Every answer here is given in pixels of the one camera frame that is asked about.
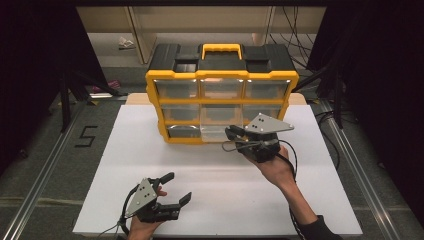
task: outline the metal rail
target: metal rail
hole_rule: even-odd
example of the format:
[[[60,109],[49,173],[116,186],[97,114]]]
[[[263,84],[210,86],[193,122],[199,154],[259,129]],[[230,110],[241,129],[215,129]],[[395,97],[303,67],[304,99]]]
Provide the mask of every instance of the metal rail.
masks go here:
[[[331,111],[332,108],[329,105],[328,101],[321,101],[322,110],[325,112]],[[365,197],[365,200],[368,203],[368,206],[371,212],[374,214],[375,220],[377,221],[378,226],[380,227],[381,233],[385,239],[401,239],[399,233],[393,223],[390,214],[385,209],[383,203],[377,195],[377,192],[374,190],[368,176],[366,175],[362,165],[353,151],[352,146],[349,143],[343,129],[339,129],[336,122],[333,119],[329,119],[330,127],[333,130],[333,133],[339,143],[340,148],[342,149],[346,160],[350,166],[350,169],[353,172],[353,175],[358,182],[359,187],[361,188],[362,194]]]
[[[68,138],[75,125],[75,122],[79,114],[81,113],[82,109],[84,108],[84,105],[85,105],[84,102],[79,102],[76,105],[75,115],[71,119],[71,122],[69,123],[69,126],[66,128],[66,130],[59,135],[59,138],[56,141],[55,146],[50,152],[50,155],[47,158],[46,162],[44,163],[44,166],[41,169],[40,174],[38,175],[37,179],[32,185],[31,190],[25,197],[21,207],[19,208],[19,210],[13,217],[12,221],[10,222],[9,228],[6,231],[6,234],[4,235],[3,240],[19,239],[22,231],[24,230],[26,223],[28,222],[31,216],[31,213],[34,210],[35,205],[37,204],[38,198],[43,192],[44,187],[46,186],[53,170],[55,169],[55,166],[60,158],[60,155],[63,152],[63,149],[66,146]]]

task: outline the person's left hand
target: person's left hand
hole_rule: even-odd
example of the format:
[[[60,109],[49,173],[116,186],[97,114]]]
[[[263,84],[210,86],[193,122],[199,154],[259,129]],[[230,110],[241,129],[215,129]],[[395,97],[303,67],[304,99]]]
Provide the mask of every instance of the person's left hand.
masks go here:
[[[158,196],[166,196],[168,193],[162,191],[162,186],[159,186],[157,191]],[[149,240],[155,230],[163,222],[146,223],[141,222],[137,216],[134,216],[131,220],[130,234],[128,240]]]

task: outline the hand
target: hand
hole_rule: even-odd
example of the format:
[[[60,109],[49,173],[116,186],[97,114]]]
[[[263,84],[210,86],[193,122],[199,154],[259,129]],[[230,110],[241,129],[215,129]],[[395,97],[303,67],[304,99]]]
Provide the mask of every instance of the hand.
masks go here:
[[[158,196],[166,196],[168,193],[162,191],[162,186],[159,186],[157,191]],[[131,220],[130,234],[128,240],[149,240],[155,230],[163,222],[146,223],[141,222],[138,217],[133,217]]]
[[[289,159],[289,153],[284,146],[280,146],[280,154]],[[252,162],[264,175],[264,177],[272,184],[282,189],[286,186],[291,186],[296,184],[293,178],[293,173],[291,171],[290,165],[282,160],[281,158],[275,156],[272,160],[266,161],[263,163],[258,163],[254,160],[248,159]]]

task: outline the hand-mounted device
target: hand-mounted device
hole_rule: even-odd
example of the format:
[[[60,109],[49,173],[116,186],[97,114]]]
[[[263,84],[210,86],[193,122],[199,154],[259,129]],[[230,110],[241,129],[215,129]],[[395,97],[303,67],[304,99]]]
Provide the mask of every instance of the hand-mounted device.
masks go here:
[[[125,225],[126,219],[137,216],[141,222],[162,222],[177,220],[180,210],[191,200],[191,192],[182,197],[176,204],[160,204],[157,202],[159,184],[165,184],[174,179],[175,174],[170,172],[161,178],[144,178],[134,187],[127,196],[119,220],[122,230],[128,235],[129,230]],[[127,203],[134,194],[127,209]]]
[[[280,151],[277,132],[293,129],[291,124],[259,113],[244,129],[231,125],[225,134],[228,140],[235,142],[239,153],[261,163],[273,159]]]

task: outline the table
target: table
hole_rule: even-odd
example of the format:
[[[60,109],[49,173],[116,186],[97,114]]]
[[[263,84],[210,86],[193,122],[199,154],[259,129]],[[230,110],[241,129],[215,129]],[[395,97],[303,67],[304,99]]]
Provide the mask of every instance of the table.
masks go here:
[[[305,198],[335,233],[360,235],[310,107],[291,105],[284,121],[295,125],[295,130],[279,133],[279,138],[297,152],[297,182]],[[296,235],[286,200],[256,167],[237,152],[222,151],[220,144],[165,143],[151,105],[121,107],[73,232],[97,236],[113,226],[137,182],[168,172],[175,172],[175,179],[164,186],[168,196],[159,202],[175,203],[188,192],[192,200],[180,219],[161,225],[155,237]]]

